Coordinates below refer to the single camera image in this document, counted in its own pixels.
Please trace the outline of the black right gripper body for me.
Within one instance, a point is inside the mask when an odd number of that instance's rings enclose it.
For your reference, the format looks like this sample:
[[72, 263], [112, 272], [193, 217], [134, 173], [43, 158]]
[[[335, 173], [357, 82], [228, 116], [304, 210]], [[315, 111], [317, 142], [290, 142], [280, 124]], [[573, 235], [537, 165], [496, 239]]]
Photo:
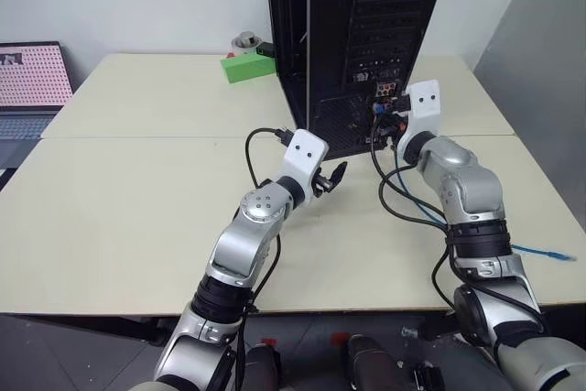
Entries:
[[391, 100], [391, 135], [402, 136], [407, 130], [408, 114], [411, 111], [409, 95], [397, 96]]

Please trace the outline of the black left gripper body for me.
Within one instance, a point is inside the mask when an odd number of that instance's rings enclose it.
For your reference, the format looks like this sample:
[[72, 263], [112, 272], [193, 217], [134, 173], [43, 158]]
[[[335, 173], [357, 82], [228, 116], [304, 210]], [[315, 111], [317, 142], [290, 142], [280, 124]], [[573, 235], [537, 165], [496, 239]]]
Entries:
[[312, 180], [312, 190], [315, 196], [321, 196], [323, 193], [330, 193], [333, 189], [333, 183], [321, 175], [321, 168], [318, 168]]

